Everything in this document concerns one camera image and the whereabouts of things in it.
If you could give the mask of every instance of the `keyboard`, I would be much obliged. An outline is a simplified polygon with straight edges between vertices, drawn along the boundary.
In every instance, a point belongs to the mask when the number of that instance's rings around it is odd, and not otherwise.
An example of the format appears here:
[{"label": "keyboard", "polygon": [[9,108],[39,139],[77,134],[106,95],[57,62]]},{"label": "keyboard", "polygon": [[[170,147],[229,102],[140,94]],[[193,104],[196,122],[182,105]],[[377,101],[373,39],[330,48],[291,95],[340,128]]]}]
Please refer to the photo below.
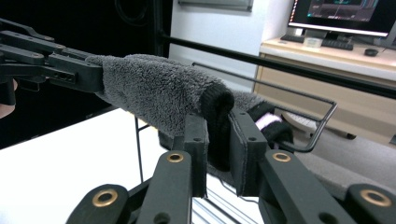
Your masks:
[{"label": "keyboard", "polygon": [[[304,43],[305,37],[300,35],[283,35],[282,37],[280,37],[280,39],[291,42]],[[321,46],[334,49],[353,50],[353,44],[348,44],[340,40],[323,39]]]}]

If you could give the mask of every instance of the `gray floor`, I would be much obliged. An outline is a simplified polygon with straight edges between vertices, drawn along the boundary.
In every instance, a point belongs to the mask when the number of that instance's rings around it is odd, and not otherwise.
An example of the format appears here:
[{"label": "gray floor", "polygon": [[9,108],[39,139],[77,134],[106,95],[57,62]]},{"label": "gray floor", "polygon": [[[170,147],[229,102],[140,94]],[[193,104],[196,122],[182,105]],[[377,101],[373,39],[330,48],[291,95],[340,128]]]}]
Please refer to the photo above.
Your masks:
[{"label": "gray floor", "polygon": [[[294,130],[295,141],[303,144],[309,135]],[[314,150],[297,154],[333,195],[344,198],[351,184],[368,183],[396,194],[396,150],[357,136],[325,129]]]}]

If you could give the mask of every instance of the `fuzzy gray cloth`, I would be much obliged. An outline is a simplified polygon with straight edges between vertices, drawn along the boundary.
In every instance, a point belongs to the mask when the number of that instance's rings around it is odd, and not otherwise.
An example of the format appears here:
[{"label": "fuzzy gray cloth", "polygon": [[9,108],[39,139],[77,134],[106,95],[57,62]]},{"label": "fuzzy gray cloth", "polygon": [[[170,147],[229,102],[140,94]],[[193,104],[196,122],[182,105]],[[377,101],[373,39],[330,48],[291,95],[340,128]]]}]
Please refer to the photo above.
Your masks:
[{"label": "fuzzy gray cloth", "polygon": [[227,91],[221,80],[161,57],[90,56],[86,61],[104,69],[105,89],[97,93],[100,98],[171,136],[184,133],[187,113],[202,112],[201,97],[205,90],[220,86]]}]

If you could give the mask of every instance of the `wooden desk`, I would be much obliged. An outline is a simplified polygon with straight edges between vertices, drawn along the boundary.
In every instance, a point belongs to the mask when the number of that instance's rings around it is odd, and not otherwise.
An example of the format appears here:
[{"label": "wooden desk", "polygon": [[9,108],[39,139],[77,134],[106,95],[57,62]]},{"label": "wooden desk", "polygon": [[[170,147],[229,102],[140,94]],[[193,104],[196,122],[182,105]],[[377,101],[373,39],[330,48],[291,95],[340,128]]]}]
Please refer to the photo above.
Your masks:
[{"label": "wooden desk", "polygon": [[[367,48],[355,45],[352,51],[323,47],[308,49],[300,43],[273,39],[262,44],[261,56],[396,88],[396,51],[378,48],[376,57],[368,57],[363,54]],[[390,143],[396,134],[396,100],[264,67],[259,67],[257,79],[333,100],[338,108],[328,123],[329,127],[396,148]],[[274,103],[320,118],[329,108],[318,101],[261,84],[255,85],[254,92]]]}]

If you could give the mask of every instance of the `black curtain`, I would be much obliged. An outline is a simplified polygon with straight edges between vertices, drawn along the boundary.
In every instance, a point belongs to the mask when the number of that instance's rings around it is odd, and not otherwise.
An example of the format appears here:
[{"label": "black curtain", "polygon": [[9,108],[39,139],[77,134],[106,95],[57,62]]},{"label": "black curtain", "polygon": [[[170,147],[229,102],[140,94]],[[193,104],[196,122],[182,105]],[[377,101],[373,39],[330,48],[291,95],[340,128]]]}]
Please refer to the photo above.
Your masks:
[{"label": "black curtain", "polygon": [[[146,5],[142,0],[122,0],[133,18]],[[164,27],[170,29],[172,1],[164,1]],[[0,18],[33,27],[71,49],[123,57],[150,54],[150,27],[143,19],[132,26],[123,21],[114,0],[0,0]],[[0,119],[0,148],[80,122],[109,107],[94,94],[42,84],[39,92],[17,90],[16,110]]]}]

